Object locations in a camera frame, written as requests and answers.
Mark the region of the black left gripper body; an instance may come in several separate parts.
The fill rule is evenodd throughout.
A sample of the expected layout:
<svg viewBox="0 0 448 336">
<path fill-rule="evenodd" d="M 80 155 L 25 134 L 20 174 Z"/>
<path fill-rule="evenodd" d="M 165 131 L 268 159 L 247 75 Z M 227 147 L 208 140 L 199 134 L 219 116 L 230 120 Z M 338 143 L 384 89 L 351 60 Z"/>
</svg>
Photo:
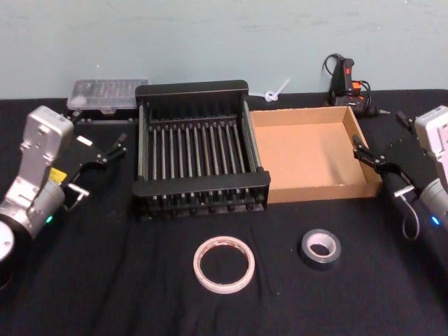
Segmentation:
<svg viewBox="0 0 448 336">
<path fill-rule="evenodd" d="M 74 209 L 89 192 L 76 185 L 76 180 L 88 169 L 103 169 L 106 165 L 96 162 L 97 154 L 103 153 L 91 140 L 83 136 L 74 139 L 69 147 L 53 162 L 50 169 L 50 180 L 55 182 L 64 192 L 62 207 Z"/>
</svg>

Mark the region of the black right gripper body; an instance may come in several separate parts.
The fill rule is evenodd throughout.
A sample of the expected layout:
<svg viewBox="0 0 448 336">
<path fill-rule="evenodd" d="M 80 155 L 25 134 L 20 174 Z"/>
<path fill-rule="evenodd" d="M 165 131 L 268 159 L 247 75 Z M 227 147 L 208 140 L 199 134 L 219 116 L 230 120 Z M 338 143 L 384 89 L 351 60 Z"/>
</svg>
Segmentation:
<svg viewBox="0 0 448 336">
<path fill-rule="evenodd" d="M 394 174 L 404 183 L 393 193 L 395 198 L 413 193 L 421 202 L 438 202 L 438 173 L 417 139 L 404 138 L 390 143 L 380 162 L 381 176 Z"/>
</svg>

